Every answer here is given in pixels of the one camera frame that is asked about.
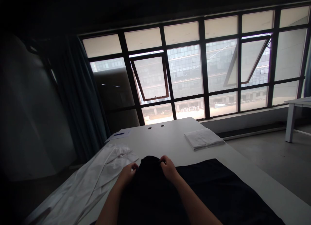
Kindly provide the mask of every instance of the blue pen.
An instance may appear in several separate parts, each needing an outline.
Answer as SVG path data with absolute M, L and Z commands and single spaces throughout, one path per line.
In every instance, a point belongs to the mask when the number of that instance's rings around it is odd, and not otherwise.
M 124 133 L 120 133 L 120 134 L 115 134 L 114 136 L 116 136 L 116 135 L 122 135 L 122 134 L 124 134 Z

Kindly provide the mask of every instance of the forearm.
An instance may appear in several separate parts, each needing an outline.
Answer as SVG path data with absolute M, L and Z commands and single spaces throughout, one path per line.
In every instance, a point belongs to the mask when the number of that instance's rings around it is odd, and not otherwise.
M 118 220 L 119 203 L 123 188 L 115 183 L 100 212 L 95 225 L 115 225 Z
M 222 224 L 180 175 L 172 183 L 179 193 L 191 225 Z

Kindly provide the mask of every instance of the hand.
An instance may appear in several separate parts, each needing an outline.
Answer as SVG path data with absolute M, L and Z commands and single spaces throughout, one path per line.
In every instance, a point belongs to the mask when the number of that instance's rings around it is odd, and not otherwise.
M 160 159 L 160 161 L 164 160 L 164 162 L 161 162 L 161 168 L 163 170 L 163 173 L 165 175 L 165 177 L 171 182 L 171 183 L 175 183 L 181 176 L 179 175 L 179 173 L 177 172 L 175 165 L 173 164 L 173 162 L 171 161 L 171 159 L 169 157 L 167 157 L 166 155 L 163 155 Z
M 138 165 L 135 162 L 126 165 L 122 169 L 122 171 L 121 171 L 121 173 L 117 179 L 117 182 L 115 184 L 117 186 L 119 186 L 121 189 L 124 189 L 133 179 L 133 176 L 134 176 L 137 168 L 138 168 Z

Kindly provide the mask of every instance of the table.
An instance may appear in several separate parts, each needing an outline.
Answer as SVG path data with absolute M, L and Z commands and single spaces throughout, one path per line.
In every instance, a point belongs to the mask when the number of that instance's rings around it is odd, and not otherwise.
M 285 224 L 310 224 L 311 207 L 263 172 L 226 143 L 194 152 L 184 133 L 204 129 L 192 117 L 132 128 L 129 137 L 110 143 L 127 144 L 138 156 L 137 164 L 147 155 L 160 158 L 166 154 L 175 166 L 185 166 L 204 160 L 218 159 L 242 181 L 253 188 Z M 95 221 L 108 193 L 81 220 L 79 225 Z
M 287 115 L 287 125 L 286 125 L 286 133 L 285 133 L 285 141 L 287 142 L 292 142 L 293 140 L 293 131 L 309 135 L 311 134 L 299 131 L 299 130 L 294 130 L 294 125 L 295 125 L 295 107 L 308 107 L 311 108 L 311 102 L 306 102 L 303 100 L 311 99 L 311 97 L 306 97 L 306 98 L 301 98 L 301 99 L 295 99 L 295 100 L 288 100 L 284 101 L 285 103 L 289 103 L 288 107 L 288 115 Z

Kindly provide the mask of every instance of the white garment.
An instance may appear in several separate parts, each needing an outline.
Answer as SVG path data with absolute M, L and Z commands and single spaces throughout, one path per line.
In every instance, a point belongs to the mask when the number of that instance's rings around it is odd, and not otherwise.
M 224 140 L 208 128 L 185 133 L 185 136 L 194 151 L 215 146 L 224 142 Z
M 108 145 L 73 173 L 23 222 L 77 224 L 106 194 L 110 182 L 138 156 L 127 146 Z

